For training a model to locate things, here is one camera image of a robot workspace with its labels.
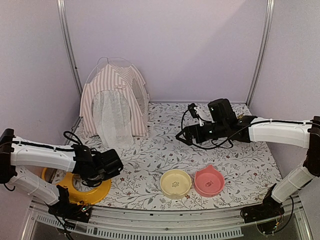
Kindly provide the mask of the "white tent pole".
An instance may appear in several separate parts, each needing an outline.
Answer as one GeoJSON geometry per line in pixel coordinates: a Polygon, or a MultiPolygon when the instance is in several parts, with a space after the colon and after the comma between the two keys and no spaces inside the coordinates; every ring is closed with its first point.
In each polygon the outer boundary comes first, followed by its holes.
{"type": "Polygon", "coordinates": [[[90,83],[93,80],[93,78],[108,64],[115,65],[122,68],[127,68],[132,65],[132,63],[129,60],[122,57],[102,56],[98,59],[96,66],[92,69],[92,71],[88,75],[85,83],[86,84],[90,83]]]}

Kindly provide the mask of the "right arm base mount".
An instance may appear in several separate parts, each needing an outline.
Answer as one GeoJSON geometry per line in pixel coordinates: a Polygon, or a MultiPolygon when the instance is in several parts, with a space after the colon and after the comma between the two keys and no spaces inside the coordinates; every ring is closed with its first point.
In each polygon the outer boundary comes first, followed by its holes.
{"type": "Polygon", "coordinates": [[[240,215],[245,223],[274,218],[285,213],[282,203],[279,203],[272,198],[272,190],[275,186],[276,185],[274,184],[269,188],[262,203],[246,206],[241,209],[240,215]]]}

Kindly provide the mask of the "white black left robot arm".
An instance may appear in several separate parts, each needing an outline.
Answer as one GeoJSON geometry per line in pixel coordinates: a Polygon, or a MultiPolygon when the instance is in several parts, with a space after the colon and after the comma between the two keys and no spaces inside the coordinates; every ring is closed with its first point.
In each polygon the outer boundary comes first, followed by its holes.
{"type": "Polygon", "coordinates": [[[94,205],[110,191],[111,179],[124,165],[114,149],[100,152],[89,148],[72,132],[64,137],[71,145],[50,145],[29,141],[7,128],[0,136],[0,182],[43,200],[63,216],[70,217],[75,206],[94,205]],[[27,167],[62,170],[59,183],[49,183],[27,167]]]}

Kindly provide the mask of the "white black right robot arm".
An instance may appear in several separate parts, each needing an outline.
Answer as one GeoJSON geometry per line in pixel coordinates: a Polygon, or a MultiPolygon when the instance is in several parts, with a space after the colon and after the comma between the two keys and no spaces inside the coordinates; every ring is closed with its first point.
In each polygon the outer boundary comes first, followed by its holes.
{"type": "Polygon", "coordinates": [[[206,141],[224,139],[225,142],[266,142],[307,150],[305,160],[268,190],[258,208],[262,218],[269,218],[278,210],[279,204],[320,176],[319,116],[301,121],[254,115],[238,118],[226,98],[211,101],[207,106],[211,121],[204,118],[202,110],[194,103],[188,106],[187,111],[198,123],[181,126],[180,132],[175,136],[178,141],[197,148],[206,141]]]}

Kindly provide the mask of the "pink pet bowl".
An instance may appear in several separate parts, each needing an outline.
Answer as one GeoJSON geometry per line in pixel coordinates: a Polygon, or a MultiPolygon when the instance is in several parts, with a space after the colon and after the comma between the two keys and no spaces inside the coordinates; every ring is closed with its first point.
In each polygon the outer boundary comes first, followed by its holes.
{"type": "Polygon", "coordinates": [[[224,176],[212,164],[195,173],[194,189],[202,197],[215,197],[223,190],[224,186],[224,176]]]}

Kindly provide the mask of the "pink striped pet tent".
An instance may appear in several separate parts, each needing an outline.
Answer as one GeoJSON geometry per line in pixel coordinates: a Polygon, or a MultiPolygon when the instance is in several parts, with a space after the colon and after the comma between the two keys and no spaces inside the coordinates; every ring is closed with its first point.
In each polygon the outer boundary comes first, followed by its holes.
{"type": "Polygon", "coordinates": [[[104,146],[126,148],[134,137],[148,137],[150,96],[140,71],[131,64],[106,64],[85,83],[79,116],[83,136],[100,137],[104,146]]]}

